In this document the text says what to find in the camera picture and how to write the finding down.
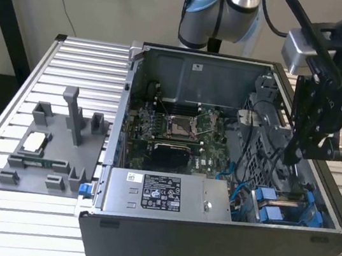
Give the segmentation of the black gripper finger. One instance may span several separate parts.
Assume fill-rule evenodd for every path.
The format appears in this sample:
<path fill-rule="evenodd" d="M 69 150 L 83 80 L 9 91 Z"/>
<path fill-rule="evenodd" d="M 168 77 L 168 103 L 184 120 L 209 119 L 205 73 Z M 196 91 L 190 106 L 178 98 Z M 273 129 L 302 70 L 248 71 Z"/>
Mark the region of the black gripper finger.
<path fill-rule="evenodd" d="M 329 133 L 324 132 L 320 124 L 312 121 L 301 122 L 295 154 L 297 160 L 319 157 L 319 153 L 322 152 L 321 147 L 328 135 Z"/>
<path fill-rule="evenodd" d="M 284 149 L 283 163 L 287 166 L 297 164 L 302 151 L 311 142 L 315 116 L 317 115 L 317 92 L 319 84 L 311 76 L 299 76 L 296 83 L 291 118 L 292 137 Z"/>

